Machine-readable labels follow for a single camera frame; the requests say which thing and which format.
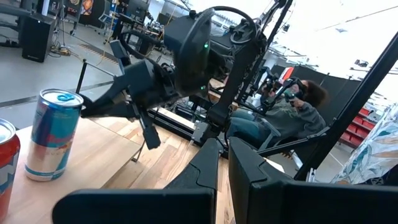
wooden desk surface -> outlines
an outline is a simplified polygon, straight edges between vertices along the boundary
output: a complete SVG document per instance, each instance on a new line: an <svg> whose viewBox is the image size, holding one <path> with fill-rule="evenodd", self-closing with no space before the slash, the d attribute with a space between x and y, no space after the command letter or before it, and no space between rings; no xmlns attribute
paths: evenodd
<svg viewBox="0 0 398 224"><path fill-rule="evenodd" d="M218 88L218 87L224 87L225 86L225 84L224 83L222 83L222 82L220 82L220 81L218 81L218 80L215 80L214 78L212 78L211 80L210 80L210 85L213 87L213 88ZM219 94L217 94L217 93L215 93L215 92L212 92L212 91L209 91L209 93L208 93L208 95L209 95L209 99L212 101L212 102L218 102L219 100L220 100L220 95ZM237 103L235 103L235 102L232 102L232 109L235 111L235 110L237 110L239 108L239 105L237 104Z"/></svg>
<svg viewBox="0 0 398 224"><path fill-rule="evenodd" d="M165 114L187 126L195 126L192 122L181 118L165 109L160 109ZM142 144L142 129L136 121L130 123L122 118L97 119L100 125L109 128L125 138ZM198 146L163 129L156 127L162 144L157 149L149 151L143 148L137 163L129 162L106 184L111 189L162 189L174 179L199 150ZM284 171L282 166L268 161L276 169ZM231 189L229 187L228 160L220 158L218 164L218 195L217 195L217 224L230 224L234 220Z"/></svg>
<svg viewBox="0 0 398 224"><path fill-rule="evenodd" d="M51 223L55 203L78 189L98 189L138 151L139 145L88 120L79 120L67 169L57 180L36 182L24 173L31 127L17 131L21 151L4 223Z"/></svg>

jeans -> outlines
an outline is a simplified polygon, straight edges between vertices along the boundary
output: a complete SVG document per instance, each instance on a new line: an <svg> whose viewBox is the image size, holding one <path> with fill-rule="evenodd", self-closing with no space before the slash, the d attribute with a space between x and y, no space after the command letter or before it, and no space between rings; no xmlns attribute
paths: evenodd
<svg viewBox="0 0 398 224"><path fill-rule="evenodd" d="M255 117L244 110L236 110L231 115L227 137L239 137L249 144L259 147L271 131L255 121Z"/></svg>

black speaker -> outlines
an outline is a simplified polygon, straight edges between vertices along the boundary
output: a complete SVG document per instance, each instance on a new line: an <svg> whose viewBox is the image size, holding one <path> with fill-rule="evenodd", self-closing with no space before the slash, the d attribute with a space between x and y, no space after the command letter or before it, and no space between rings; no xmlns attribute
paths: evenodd
<svg viewBox="0 0 398 224"><path fill-rule="evenodd" d="M50 52L55 20L39 13L25 18L22 28L22 57L44 62Z"/></svg>

energy drink can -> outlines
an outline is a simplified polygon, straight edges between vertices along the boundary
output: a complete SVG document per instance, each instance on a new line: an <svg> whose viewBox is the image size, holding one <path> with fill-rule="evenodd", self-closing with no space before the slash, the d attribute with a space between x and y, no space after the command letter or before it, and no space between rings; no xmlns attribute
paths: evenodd
<svg viewBox="0 0 398 224"><path fill-rule="evenodd" d="M0 223L7 216L20 148L15 127L0 119Z"/></svg>
<svg viewBox="0 0 398 224"><path fill-rule="evenodd" d="M40 92L25 174L32 180L60 177L67 166L83 98L65 90Z"/></svg>

red can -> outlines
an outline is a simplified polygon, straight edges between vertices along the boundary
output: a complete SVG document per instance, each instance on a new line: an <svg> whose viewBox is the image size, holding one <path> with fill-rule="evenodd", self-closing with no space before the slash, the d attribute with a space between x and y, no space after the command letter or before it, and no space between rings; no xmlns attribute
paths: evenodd
<svg viewBox="0 0 398 224"><path fill-rule="evenodd" d="M15 127L0 119L0 223L7 216L20 148Z"/></svg>

